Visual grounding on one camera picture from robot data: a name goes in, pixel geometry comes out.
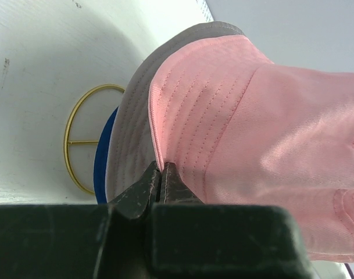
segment pink fabric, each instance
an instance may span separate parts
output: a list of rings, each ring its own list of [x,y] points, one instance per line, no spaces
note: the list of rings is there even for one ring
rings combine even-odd
[[[274,65],[242,35],[199,40],[159,68],[149,119],[159,167],[204,202],[284,207],[312,260],[354,262],[354,74]]]

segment pink cap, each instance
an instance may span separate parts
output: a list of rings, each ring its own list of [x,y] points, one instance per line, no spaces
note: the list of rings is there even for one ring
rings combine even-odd
[[[175,163],[206,203],[284,207],[312,260],[354,262],[354,74],[207,38],[163,62],[148,105],[160,169]]]

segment black clamp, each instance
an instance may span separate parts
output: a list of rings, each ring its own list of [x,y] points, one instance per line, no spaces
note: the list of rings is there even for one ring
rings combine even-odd
[[[311,279],[298,226],[275,206],[204,205],[152,162],[106,205],[0,206],[0,278]]]

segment white wall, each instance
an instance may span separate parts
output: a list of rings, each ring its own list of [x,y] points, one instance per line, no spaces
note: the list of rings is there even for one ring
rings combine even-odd
[[[275,63],[354,72],[354,0],[206,0]]]

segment gold wire ring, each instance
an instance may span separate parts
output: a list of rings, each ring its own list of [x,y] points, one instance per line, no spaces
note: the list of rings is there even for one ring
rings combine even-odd
[[[69,146],[70,145],[75,145],[75,144],[97,144],[98,141],[71,141],[69,140],[70,137],[70,132],[71,132],[71,127],[72,127],[72,122],[74,117],[76,116],[78,109],[80,106],[88,99],[92,94],[105,90],[105,89],[115,89],[120,91],[121,93],[125,92],[125,88],[117,85],[117,84],[103,84],[97,87],[94,87],[93,89],[89,90],[84,96],[78,100],[77,104],[74,106],[70,117],[68,118],[67,125],[66,125],[66,130],[65,130],[65,137],[63,139],[63,153],[65,156],[65,163],[67,167],[67,171],[72,178],[73,182],[76,184],[76,186],[79,187],[79,189],[83,190],[85,193],[94,195],[94,191],[88,189],[87,187],[83,186],[81,182],[79,182],[78,178],[76,177],[75,173],[73,172],[71,161],[70,161],[70,154],[69,154]]]

